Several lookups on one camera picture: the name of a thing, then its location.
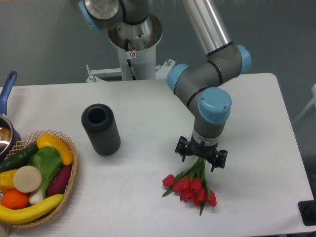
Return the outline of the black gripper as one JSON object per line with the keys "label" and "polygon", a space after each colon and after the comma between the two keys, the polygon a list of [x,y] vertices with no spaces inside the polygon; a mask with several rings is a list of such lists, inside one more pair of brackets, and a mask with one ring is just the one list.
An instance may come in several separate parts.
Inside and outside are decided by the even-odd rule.
{"label": "black gripper", "polygon": [[217,151],[217,146],[218,143],[215,145],[207,145],[204,141],[198,143],[193,138],[191,138],[189,142],[187,138],[180,136],[175,148],[175,153],[182,157],[182,162],[185,161],[187,156],[197,156],[206,160],[212,159],[210,171],[213,172],[216,168],[224,169],[227,158],[227,150]]}

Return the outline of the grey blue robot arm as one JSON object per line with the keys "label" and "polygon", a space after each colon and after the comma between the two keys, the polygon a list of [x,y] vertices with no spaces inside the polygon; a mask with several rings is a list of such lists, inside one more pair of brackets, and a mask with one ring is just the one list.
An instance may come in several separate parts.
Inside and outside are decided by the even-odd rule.
{"label": "grey blue robot arm", "polygon": [[[212,168],[224,168],[227,151],[217,150],[220,135],[230,115],[232,100],[220,85],[244,74],[251,67],[249,51],[235,45],[211,0],[185,0],[185,10],[207,57],[200,67],[166,65],[171,91],[194,115],[191,139],[181,137],[176,153],[197,156]],[[123,80],[156,79],[156,46],[162,25],[148,11],[146,0],[80,0],[79,9],[90,29],[107,29],[116,47]]]}

